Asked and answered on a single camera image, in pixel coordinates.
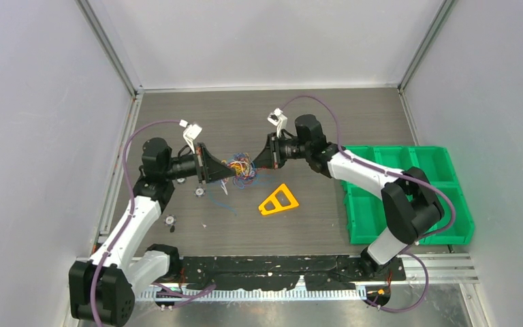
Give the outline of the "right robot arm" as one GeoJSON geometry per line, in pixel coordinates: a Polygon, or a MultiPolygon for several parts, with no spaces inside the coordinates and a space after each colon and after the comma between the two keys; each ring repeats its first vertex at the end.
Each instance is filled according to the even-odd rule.
{"type": "Polygon", "coordinates": [[[303,159],[314,172],[380,199],[386,227],[360,255],[362,272],[369,279],[380,279],[390,261],[444,218],[445,210],[423,170],[382,166],[329,142],[313,114],[295,119],[293,135],[285,131],[287,117],[281,110],[270,113],[268,121],[276,130],[268,134],[264,149],[254,159],[256,167],[279,169],[289,159],[303,159]]]}

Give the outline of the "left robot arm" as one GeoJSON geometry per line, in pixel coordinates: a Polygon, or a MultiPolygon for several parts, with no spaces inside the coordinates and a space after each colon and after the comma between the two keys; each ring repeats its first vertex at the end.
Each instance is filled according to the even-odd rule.
{"type": "Polygon", "coordinates": [[[174,181],[196,176],[209,183],[235,173],[201,142],[184,155],[175,155],[163,138],[147,140],[142,150],[140,177],[129,190],[133,199],[123,216],[88,260],[69,269],[69,305],[77,320],[124,326],[137,296],[151,283],[177,280],[182,265],[176,247],[152,245],[139,261],[132,261],[142,239],[171,200],[174,181]]]}

